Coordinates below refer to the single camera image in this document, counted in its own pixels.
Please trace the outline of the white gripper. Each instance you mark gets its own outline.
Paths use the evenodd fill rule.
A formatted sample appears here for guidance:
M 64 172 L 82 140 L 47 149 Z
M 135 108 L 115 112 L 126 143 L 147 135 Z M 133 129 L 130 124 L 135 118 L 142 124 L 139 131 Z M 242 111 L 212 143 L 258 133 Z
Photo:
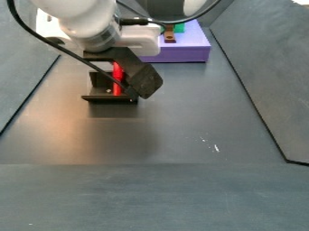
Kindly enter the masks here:
M 46 38 L 58 38 L 70 49 L 79 47 L 79 44 L 60 30 L 58 19 L 42 9 L 36 14 L 36 32 Z M 137 56 L 155 56 L 161 51 L 159 34 L 159 26 L 154 23 L 146 26 L 123 26 L 115 47 L 129 47 Z

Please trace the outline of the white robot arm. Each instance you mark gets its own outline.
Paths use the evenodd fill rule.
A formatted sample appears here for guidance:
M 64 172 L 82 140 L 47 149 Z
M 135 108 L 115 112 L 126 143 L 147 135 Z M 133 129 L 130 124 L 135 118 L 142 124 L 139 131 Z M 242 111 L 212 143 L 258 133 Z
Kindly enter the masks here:
M 178 23 L 192 20 L 210 0 L 31 0 L 58 20 L 66 37 L 85 51 L 129 47 L 138 56 L 159 54 L 161 29 L 155 21 Z M 122 19 L 138 19 L 119 11 L 123 3 L 150 20 L 146 25 L 122 25 Z

